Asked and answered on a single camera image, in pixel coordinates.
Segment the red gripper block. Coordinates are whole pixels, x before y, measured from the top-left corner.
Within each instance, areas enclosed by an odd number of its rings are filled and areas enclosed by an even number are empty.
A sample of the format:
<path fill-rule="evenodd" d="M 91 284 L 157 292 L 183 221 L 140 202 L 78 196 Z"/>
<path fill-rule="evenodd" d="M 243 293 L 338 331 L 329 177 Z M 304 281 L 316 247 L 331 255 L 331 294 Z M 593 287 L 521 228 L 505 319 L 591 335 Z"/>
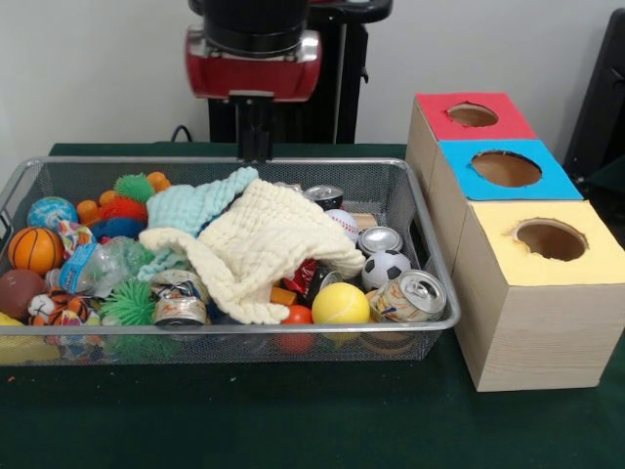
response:
<path fill-rule="evenodd" d="M 272 152 L 273 101 L 305 102 L 313 94 L 321 66 L 321 40 L 313 30 L 302 33 L 294 51 L 253 59 L 230 54 L 208 43 L 201 29 L 187 30 L 185 61 L 189 87 L 197 98 L 236 101 L 239 157 L 267 161 Z M 254 103 L 245 96 L 260 96 Z"/>

